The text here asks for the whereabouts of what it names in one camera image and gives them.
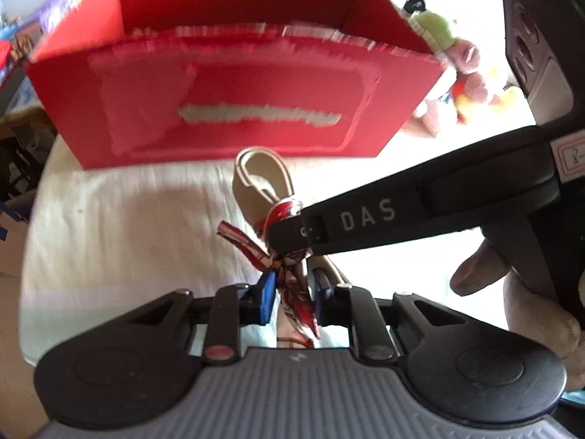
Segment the open box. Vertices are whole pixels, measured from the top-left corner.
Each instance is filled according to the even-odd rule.
[[[83,0],[27,70],[98,168],[375,156],[443,67],[389,0]]]

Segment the tiled floor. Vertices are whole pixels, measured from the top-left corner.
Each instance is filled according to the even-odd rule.
[[[9,439],[30,437],[47,420],[18,345],[19,290],[20,279],[0,274],[0,431]]]

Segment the white tablecloth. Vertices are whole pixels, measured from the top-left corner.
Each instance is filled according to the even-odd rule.
[[[506,120],[458,126],[436,140],[399,133],[375,159],[288,164],[297,196],[310,204],[530,121],[526,106]],[[258,272],[215,234],[221,220],[251,233],[231,181],[231,160],[84,171],[58,138],[39,186],[24,258],[25,358],[36,363],[56,343],[180,287],[210,296],[225,284],[255,282]],[[501,286],[466,299],[448,287],[458,263],[480,241],[479,231],[471,230],[333,260],[376,297],[408,290],[504,327]]]

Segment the sticker label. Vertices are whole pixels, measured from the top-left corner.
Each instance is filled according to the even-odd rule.
[[[585,130],[551,142],[562,183],[585,176]]]

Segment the finger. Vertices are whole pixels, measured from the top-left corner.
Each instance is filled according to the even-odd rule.
[[[457,295],[468,296],[498,281],[509,270],[510,265],[484,240],[475,254],[455,271],[451,277],[451,289]]]
[[[504,282],[504,312],[511,331],[545,345],[562,359],[577,348],[581,327],[559,304],[530,292],[513,271]]]
[[[585,387],[585,332],[581,331],[581,338],[577,348],[565,360],[567,369],[567,391],[579,391]]]

